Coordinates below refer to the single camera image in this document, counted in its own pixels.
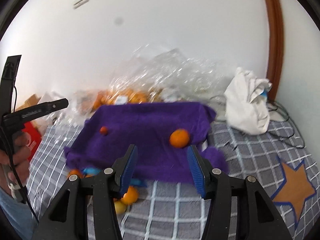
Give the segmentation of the person's left hand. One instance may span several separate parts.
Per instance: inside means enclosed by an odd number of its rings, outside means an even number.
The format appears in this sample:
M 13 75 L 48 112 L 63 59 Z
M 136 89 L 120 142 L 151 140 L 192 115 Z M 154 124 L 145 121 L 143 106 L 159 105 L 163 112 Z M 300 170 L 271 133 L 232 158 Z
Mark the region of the person's left hand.
M 15 144 L 17 146 L 17 151 L 13 155 L 13 162 L 16 168 L 17 175 L 19 176 L 21 182 L 23 184 L 26 183 L 29 177 L 29 156 L 30 156 L 30 149 L 27 146 L 28 137 L 25 133 L 21 132 L 20 136 L 15 138 Z M 9 165 L 9 157 L 4 151 L 1 151 L 1 188 L 11 196 L 11 190 L 8 187 L 6 175 L 16 183 L 15 176 L 12 172 L 4 172 L 2 165 Z

